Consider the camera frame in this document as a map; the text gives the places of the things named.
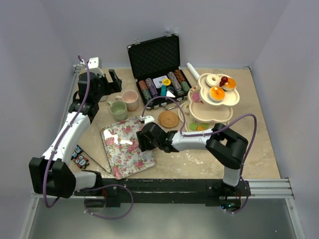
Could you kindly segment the green macaron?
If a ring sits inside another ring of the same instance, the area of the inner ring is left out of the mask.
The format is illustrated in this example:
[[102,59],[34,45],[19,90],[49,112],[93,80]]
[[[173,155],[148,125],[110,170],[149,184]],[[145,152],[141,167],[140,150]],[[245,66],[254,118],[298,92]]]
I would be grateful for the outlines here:
[[201,123],[200,126],[201,126],[203,129],[208,129],[208,128],[209,128],[209,124],[207,124],[207,123]]
[[190,131],[197,131],[197,128],[198,128],[198,124],[195,123],[195,122],[192,122],[188,125],[188,128]]

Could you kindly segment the orange round biscuit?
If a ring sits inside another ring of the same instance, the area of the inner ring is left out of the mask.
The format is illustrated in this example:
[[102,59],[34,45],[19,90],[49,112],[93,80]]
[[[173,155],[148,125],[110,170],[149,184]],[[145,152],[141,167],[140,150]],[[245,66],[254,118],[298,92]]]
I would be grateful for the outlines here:
[[199,126],[197,127],[197,131],[204,131],[204,130],[205,130],[205,128],[202,127],[201,125],[199,125]]

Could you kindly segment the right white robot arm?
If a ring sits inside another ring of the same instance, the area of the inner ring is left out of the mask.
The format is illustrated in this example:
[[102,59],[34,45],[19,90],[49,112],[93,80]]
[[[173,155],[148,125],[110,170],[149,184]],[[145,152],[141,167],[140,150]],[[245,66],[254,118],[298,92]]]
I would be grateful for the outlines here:
[[200,133],[164,131],[158,124],[151,122],[137,132],[139,148],[142,152],[158,148],[166,153],[185,150],[207,150],[223,166],[222,190],[232,196],[239,191],[242,165],[251,145],[248,140],[222,123],[215,124]]

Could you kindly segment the floral serving tray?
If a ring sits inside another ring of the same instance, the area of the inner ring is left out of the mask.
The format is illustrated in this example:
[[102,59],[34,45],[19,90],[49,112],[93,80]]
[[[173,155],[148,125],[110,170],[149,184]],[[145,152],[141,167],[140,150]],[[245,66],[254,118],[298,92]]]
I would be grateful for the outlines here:
[[107,160],[113,176],[123,179],[155,166],[152,151],[142,152],[136,133],[143,124],[137,117],[108,125],[100,130]]

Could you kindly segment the metal tongs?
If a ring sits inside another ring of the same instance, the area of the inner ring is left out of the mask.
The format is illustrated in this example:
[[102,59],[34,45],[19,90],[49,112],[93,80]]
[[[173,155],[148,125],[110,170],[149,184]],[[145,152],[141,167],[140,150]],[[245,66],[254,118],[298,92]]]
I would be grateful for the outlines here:
[[100,171],[103,176],[111,176],[111,166],[105,153],[100,130],[96,124],[92,124],[83,134],[79,145],[92,160],[92,169]]

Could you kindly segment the black poker chip case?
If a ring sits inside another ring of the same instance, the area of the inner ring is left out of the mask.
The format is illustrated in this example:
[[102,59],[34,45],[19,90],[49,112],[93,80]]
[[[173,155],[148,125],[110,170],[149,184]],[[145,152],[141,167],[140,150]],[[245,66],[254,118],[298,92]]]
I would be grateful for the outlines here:
[[157,87],[154,79],[168,77],[170,72],[179,72],[175,74],[176,80],[168,86],[170,89],[173,88],[174,99],[177,102],[187,99],[191,84],[180,68],[178,34],[131,44],[127,47],[127,52],[138,91],[148,110],[171,103],[170,100],[163,98],[149,102],[150,99],[161,95],[161,86]]

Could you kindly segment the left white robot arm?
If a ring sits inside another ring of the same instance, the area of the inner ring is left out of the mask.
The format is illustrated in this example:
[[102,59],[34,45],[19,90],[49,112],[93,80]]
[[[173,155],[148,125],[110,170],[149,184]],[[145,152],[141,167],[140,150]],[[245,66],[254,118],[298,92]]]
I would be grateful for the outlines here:
[[111,82],[97,73],[79,75],[78,90],[74,93],[67,118],[52,145],[41,157],[29,163],[33,190],[57,198],[69,198],[75,191],[86,189],[91,195],[103,191],[102,176],[97,171],[73,173],[69,164],[79,139],[92,123],[103,96],[119,93],[122,81],[110,69]]

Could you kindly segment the blue owl figurine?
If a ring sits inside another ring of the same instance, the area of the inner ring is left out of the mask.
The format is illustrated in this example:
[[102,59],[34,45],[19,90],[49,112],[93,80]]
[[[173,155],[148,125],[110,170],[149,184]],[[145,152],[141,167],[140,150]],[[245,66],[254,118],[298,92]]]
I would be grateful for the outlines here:
[[83,149],[79,145],[76,145],[74,151],[72,152],[71,159],[76,159],[82,152]]

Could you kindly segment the black base frame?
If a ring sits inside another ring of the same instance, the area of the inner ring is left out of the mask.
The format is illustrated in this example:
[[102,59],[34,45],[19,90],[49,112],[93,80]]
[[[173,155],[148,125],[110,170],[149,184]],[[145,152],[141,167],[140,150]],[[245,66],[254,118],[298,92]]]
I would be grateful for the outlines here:
[[81,190],[90,207],[119,207],[123,203],[142,204],[204,204],[237,210],[241,200],[251,195],[249,183],[231,187],[221,179],[103,179],[104,189]]

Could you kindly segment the white clamp device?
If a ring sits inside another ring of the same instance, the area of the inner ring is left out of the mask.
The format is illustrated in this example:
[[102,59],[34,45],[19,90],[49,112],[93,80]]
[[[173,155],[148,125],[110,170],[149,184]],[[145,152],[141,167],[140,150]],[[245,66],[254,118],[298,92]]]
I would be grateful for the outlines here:
[[99,100],[99,102],[104,102],[107,100],[107,96],[102,96],[101,99]]

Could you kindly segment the orange glazed donut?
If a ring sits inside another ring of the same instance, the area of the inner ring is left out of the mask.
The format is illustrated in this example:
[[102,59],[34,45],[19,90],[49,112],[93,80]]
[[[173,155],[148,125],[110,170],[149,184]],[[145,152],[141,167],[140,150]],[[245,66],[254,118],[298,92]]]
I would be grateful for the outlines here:
[[236,81],[233,80],[232,78],[230,77],[226,77],[226,76],[223,76],[221,78],[221,84],[222,84],[222,88],[225,90],[225,91],[232,91],[232,90],[235,90],[236,89]]

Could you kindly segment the green ceramic cup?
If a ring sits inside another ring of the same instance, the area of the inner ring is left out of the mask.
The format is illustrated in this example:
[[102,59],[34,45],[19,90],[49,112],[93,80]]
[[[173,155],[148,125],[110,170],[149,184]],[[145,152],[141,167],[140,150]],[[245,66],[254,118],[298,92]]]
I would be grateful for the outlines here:
[[125,120],[128,117],[128,109],[124,102],[122,101],[107,101],[109,105],[109,110],[116,121]]

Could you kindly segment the pink ceramic cup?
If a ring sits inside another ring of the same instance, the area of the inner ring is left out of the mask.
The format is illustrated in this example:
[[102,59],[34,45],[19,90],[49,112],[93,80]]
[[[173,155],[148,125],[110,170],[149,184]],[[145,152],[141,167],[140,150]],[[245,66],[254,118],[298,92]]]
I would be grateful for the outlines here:
[[126,90],[121,96],[116,96],[115,99],[123,101],[126,104],[128,111],[133,112],[139,107],[139,95],[134,90]]

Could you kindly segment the white glazed donut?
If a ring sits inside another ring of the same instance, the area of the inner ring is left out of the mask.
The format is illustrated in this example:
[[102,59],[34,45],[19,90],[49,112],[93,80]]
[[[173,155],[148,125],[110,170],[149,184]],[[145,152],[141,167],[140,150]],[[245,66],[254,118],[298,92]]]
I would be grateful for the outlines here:
[[210,87],[219,87],[220,77],[216,74],[209,74],[206,76],[205,82]]
[[182,107],[182,109],[183,109],[183,112],[185,113],[185,114],[190,114],[190,110],[189,110],[189,104],[185,104],[183,107]]

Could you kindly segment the pink wafer sweet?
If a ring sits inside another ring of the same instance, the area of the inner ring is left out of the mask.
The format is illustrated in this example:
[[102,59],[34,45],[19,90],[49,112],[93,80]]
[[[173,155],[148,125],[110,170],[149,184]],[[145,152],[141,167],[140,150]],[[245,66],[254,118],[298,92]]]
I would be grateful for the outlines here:
[[192,98],[192,101],[193,101],[194,103],[198,103],[198,102],[201,101],[200,93],[198,93],[198,92],[193,93],[193,94],[191,95],[191,98]]

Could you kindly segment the cream three-tier cake stand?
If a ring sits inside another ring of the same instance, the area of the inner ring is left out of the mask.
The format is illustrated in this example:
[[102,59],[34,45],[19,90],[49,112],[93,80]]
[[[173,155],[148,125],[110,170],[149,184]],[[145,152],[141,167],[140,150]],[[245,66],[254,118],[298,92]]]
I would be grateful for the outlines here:
[[[185,131],[190,131],[188,125],[192,122],[197,124],[207,123],[210,127],[215,123],[229,123],[233,116],[233,107],[237,105],[240,101],[240,95],[237,89],[232,91],[225,91],[225,98],[221,102],[214,102],[209,98],[210,86],[205,82],[206,76],[211,73],[205,73],[200,75],[197,80],[197,90],[192,92],[189,90],[187,95],[187,101],[181,105],[181,109],[178,110],[178,117],[182,123],[185,124]],[[223,76],[230,77],[225,74],[217,74],[220,80]],[[191,95],[193,93],[200,93],[201,101],[194,103],[192,101]],[[190,114],[185,114],[182,107],[185,104],[189,104]]]

